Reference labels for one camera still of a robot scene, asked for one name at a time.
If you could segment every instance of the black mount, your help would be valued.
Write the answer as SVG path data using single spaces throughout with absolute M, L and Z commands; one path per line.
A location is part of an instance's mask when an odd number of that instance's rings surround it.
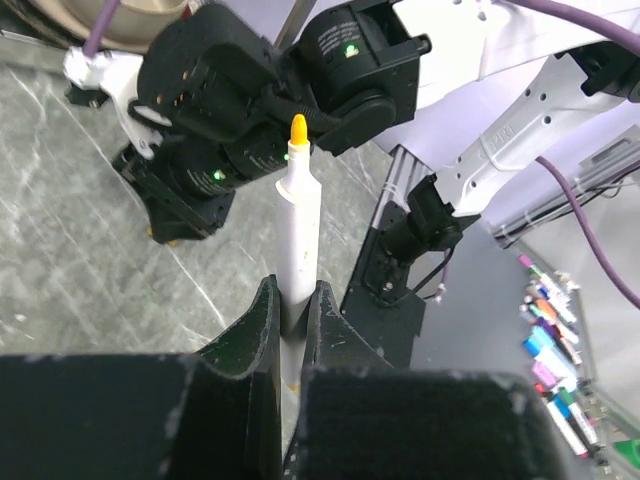
M 613 42 L 599 42 L 558 54 L 569 54 L 587 74 L 581 85 L 587 96 L 602 92 L 640 103 L 640 58 Z
M 379 228 L 401 221 L 404 215 L 400 207 L 389 203 Z M 409 265 L 398 265 L 382 248 L 380 237 L 381 230 L 370 228 L 367 232 L 341 314 L 386 361 L 407 368 L 426 305 L 406 286 Z
M 147 160 L 129 144 L 112 166 L 143 201 L 156 242 L 205 239 L 224 225 L 235 190 L 203 199 L 184 192 L 170 170 L 171 153 L 168 146 L 160 146 Z

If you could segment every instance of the black bracket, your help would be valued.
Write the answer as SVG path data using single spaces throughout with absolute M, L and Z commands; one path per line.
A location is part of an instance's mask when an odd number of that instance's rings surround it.
M 581 89 L 587 96 L 602 92 L 640 103 L 640 58 L 613 42 L 574 48 L 571 55 L 587 74 Z
M 100 108 L 109 100 L 109 95 L 100 89 L 83 90 L 75 84 L 71 84 L 64 96 L 71 105 L 78 107 Z
M 235 190 L 209 199 L 195 198 L 175 183 L 170 161 L 162 146 L 147 160 L 129 144 L 112 166 L 144 203 L 156 242 L 205 239 L 224 225 Z

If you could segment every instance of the gray marble surface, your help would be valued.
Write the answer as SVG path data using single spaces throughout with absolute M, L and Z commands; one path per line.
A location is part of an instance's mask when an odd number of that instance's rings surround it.
M 0 352 L 190 351 L 249 306 L 274 271 L 278 174 L 238 192 L 224 229 L 160 246 L 111 169 L 125 144 L 110 106 L 75 108 L 65 82 L 0 69 Z M 390 158 L 319 152 L 319 275 L 342 297 Z

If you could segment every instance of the blue marker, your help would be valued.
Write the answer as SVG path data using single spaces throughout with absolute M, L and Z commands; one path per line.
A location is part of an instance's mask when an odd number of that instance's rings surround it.
M 549 300 L 549 290 L 547 290 L 540 284 L 536 285 L 536 290 L 538 290 L 538 293 L 542 296 L 542 298 L 544 298 L 545 300 Z

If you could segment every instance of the purple cable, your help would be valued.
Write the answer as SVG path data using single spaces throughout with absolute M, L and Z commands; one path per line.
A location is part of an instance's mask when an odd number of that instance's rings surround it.
M 84 42 L 84 47 L 82 47 L 82 53 L 84 53 L 85 57 L 93 58 L 96 56 L 96 53 L 98 53 L 98 50 L 100 50 L 102 37 L 104 37 L 104 34 L 107 32 L 107 28 L 109 28 L 111 20 L 113 20 L 113 16 L 120 6 L 120 1 L 121 0 L 106 0 L 104 3 L 104 7 L 102 7 L 96 23 L 93 24 L 89 38 L 87 38 L 87 41 Z
M 640 36 L 593 13 L 553 0 L 509 0 L 509 2 L 591 30 L 640 56 Z
M 602 251 L 602 248 L 600 248 L 600 244 L 598 243 L 595 234 L 589 227 L 587 216 L 582 211 L 582 207 L 578 203 L 578 199 L 576 198 L 576 196 L 573 194 L 573 190 L 571 189 L 571 185 L 569 185 L 569 182 L 567 182 L 560 171 L 556 167 L 554 167 L 546 158 L 538 157 L 536 158 L 536 162 L 546 168 L 549 173 L 553 175 L 553 177 L 560 185 L 560 188 L 562 188 L 562 191 L 567 196 L 567 200 L 569 200 L 569 204 L 571 205 L 571 208 L 576 215 L 576 219 L 580 224 L 580 228 L 582 228 L 582 231 L 584 232 L 584 236 L 587 238 L 587 242 L 589 243 L 589 246 L 591 247 L 591 250 L 596 257 L 596 260 L 598 260 L 598 263 L 602 267 L 602 270 L 604 270 L 604 273 L 607 275 L 607 277 L 609 277 L 609 280 L 611 280 L 611 283 L 615 285 L 618 291 L 627 300 L 629 300 L 629 302 L 631 302 L 634 307 L 640 309 L 640 297 L 633 293 L 631 289 L 624 283 L 624 281 L 622 281 L 613 266 L 609 263 L 609 260 L 607 260 L 607 257 L 604 256 L 604 252 Z

